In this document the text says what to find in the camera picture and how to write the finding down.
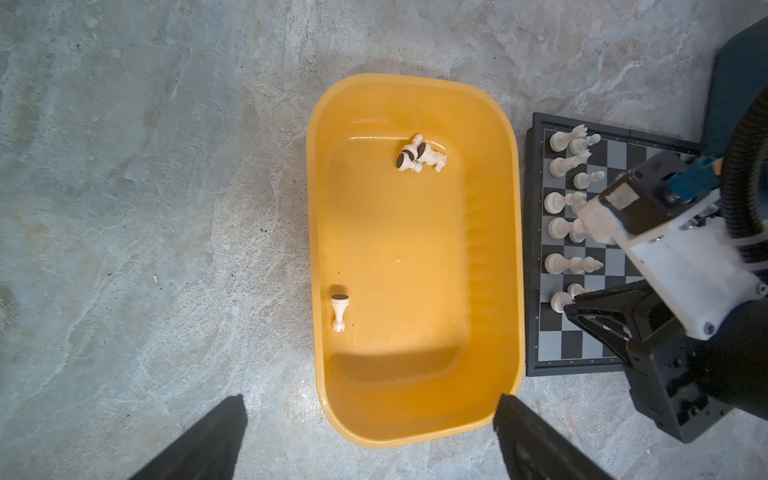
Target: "blue connector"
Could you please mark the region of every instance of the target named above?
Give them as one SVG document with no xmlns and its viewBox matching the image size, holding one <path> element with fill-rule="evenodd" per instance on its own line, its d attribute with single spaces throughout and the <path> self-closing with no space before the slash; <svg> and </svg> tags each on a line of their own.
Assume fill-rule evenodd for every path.
<svg viewBox="0 0 768 480">
<path fill-rule="evenodd" d="M 720 177 L 712 169 L 715 157 L 702 157 L 693 162 L 687 170 L 676 173 L 667 180 L 670 192 L 683 202 L 708 194 L 720 187 Z"/>
</svg>

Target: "chessboard border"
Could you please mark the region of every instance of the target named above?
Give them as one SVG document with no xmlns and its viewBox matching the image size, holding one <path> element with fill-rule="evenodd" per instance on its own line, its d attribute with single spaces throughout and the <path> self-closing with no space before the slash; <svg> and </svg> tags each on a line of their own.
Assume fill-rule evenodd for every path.
<svg viewBox="0 0 768 480">
<path fill-rule="evenodd" d="M 590 121 L 575 120 L 557 115 L 535 112 L 533 125 L 525 135 L 525 165 L 523 189 L 523 268 L 525 277 L 525 375 L 549 376 L 575 373 L 617 372 L 622 363 L 617 359 L 600 361 L 599 359 L 569 360 L 567 365 L 545 365 L 550 362 L 538 360 L 538 319 L 539 282 L 541 279 L 541 261 L 537 260 L 541 248 L 541 188 L 544 181 L 541 173 L 544 165 L 545 130 L 570 131 L 577 125 L 585 125 L 589 134 L 599 133 L 605 140 L 623 141 L 645 147 L 674 150 L 681 153 L 699 155 L 701 144 L 659 134 L 650 134 L 628 128 L 611 127 Z"/>
</svg>

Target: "concrete floor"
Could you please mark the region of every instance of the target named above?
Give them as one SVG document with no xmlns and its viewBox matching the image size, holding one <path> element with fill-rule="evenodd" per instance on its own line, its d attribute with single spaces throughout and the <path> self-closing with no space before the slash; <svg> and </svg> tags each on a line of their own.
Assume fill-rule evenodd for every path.
<svg viewBox="0 0 768 480">
<path fill-rule="evenodd" d="M 698 141 L 736 0 L 0 1 L 0 472 L 127 478 L 243 393 L 238 478 L 505 478 L 488 427 L 398 449 L 315 390 L 305 132 L 374 71 Z M 616 478 L 766 478 L 768 422 L 681 445 L 623 374 L 520 397 Z"/>
</svg>

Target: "chessboard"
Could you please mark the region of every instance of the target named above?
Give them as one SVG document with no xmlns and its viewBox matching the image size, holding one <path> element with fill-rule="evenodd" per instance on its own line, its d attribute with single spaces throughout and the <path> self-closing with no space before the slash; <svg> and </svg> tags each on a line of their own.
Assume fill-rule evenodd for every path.
<svg viewBox="0 0 768 480">
<path fill-rule="evenodd" d="M 556 131 L 569 132 L 584 124 L 587 135 L 600 134 L 598 143 L 589 147 L 592 155 L 586 164 L 569 170 L 563 177 L 554 177 L 549 164 L 558 157 L 570 157 L 568 151 L 555 152 L 549 138 Z M 621 369 L 621 361 L 609 348 L 568 321 L 564 313 L 550 307 L 556 292 L 565 291 L 572 283 L 586 289 L 602 290 L 642 280 L 624 251 L 617 245 L 598 243 L 591 238 L 574 243 L 570 237 L 550 237 L 547 226 L 552 219 L 564 217 L 572 221 L 577 216 L 569 206 L 559 214 L 544 209 L 544 199 L 552 192 L 562 195 L 584 191 L 587 201 L 595 198 L 626 170 L 653 157 L 661 151 L 673 151 L 683 160 L 700 154 L 700 145 L 656 134 L 610 127 L 571 118 L 534 113 L 533 126 L 528 130 L 525 145 L 525 184 L 523 185 L 523 257 L 525 268 L 525 336 L 526 375 L 545 376 L 568 373 L 610 372 Z M 573 179 L 580 172 L 593 174 L 602 170 L 605 177 L 577 190 Z M 602 268 L 582 275 L 570 270 L 561 275 L 547 272 L 547 255 L 563 257 L 592 257 L 603 263 Z"/>
</svg>

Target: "yellow container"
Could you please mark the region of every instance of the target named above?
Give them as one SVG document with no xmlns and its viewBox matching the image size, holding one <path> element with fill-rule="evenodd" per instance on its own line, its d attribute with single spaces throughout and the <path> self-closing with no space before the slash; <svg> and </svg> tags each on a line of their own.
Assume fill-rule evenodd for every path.
<svg viewBox="0 0 768 480">
<path fill-rule="evenodd" d="M 398 171 L 415 133 L 448 155 Z M 465 84 L 361 74 L 333 85 L 306 135 L 317 392 L 369 447 L 487 425 L 522 380 L 515 134 Z M 345 331 L 330 296 L 349 295 Z"/>
</svg>

